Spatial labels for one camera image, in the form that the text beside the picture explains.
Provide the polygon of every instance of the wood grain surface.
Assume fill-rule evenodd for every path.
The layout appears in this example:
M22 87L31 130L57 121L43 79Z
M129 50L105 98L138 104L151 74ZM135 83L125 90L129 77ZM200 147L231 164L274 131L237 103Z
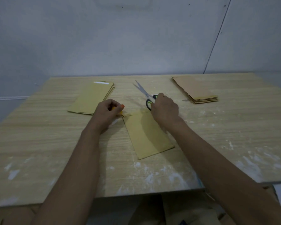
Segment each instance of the wood grain surface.
M126 112L145 109L163 92L203 139L257 182L281 181L281 88L253 73L192 75L218 102L192 104L172 75L60 77L49 79L0 124L0 206L42 203L61 174L89 115L67 112L92 81L115 84L111 98ZM100 139L97 197L202 188L172 136L175 148L138 160L122 119Z

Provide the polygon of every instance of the white cable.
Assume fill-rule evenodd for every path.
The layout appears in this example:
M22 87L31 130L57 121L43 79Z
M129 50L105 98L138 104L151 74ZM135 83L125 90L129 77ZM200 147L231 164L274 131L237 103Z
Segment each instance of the white cable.
M6 96L6 97L0 97L0 100L25 100L29 96Z

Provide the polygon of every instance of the black line on wall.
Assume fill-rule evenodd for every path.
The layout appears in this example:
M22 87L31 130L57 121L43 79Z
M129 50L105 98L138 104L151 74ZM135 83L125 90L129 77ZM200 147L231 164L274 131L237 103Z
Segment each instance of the black line on wall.
M211 49L211 52L210 52L209 58L208 58L208 60L207 60L207 63L206 63L206 66L205 66L205 69L204 69L203 74L204 74L204 73L205 73L205 71L206 71L206 68L207 68L207 65L208 65L209 59L210 59L210 57L211 57L211 54L212 54L212 52L213 52L214 46L215 46L216 41L217 41L217 38L218 38L218 35L219 35L219 34L220 34L220 32L221 32L221 29L222 29L222 26L223 26L224 20L225 20L225 18L226 18L226 14L227 14L228 8L229 8L229 6L230 6L230 2L231 2L231 0L229 0L228 6L227 6L227 8L226 8L225 15L224 15L224 18L223 18L223 21L222 21L221 27L220 27L220 30L218 31L217 37L216 37L215 42L214 42L214 44L213 44L213 47L212 47L212 49Z

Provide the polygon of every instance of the hand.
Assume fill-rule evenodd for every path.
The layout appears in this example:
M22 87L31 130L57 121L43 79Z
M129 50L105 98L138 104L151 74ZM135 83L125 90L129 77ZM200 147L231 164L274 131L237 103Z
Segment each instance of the hand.
M102 133L108 126L119 116L119 113L124 109L124 105L118 102L108 99L100 102L87 124L87 128Z
M155 121L167 130L171 128L177 121L181 121L182 118L178 116L179 108L174 101L164 96L163 93L159 93L154 104L151 104L151 113Z

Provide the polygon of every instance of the person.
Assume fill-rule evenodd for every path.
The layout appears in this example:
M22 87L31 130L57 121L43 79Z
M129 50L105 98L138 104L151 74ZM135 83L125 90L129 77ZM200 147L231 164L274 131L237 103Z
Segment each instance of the person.
M85 224L99 179L99 137L123 110L108 99L98 104L58 181L31 224ZM177 141L204 186L236 224L281 224L281 207L240 169L191 130L179 108L160 93L152 116Z

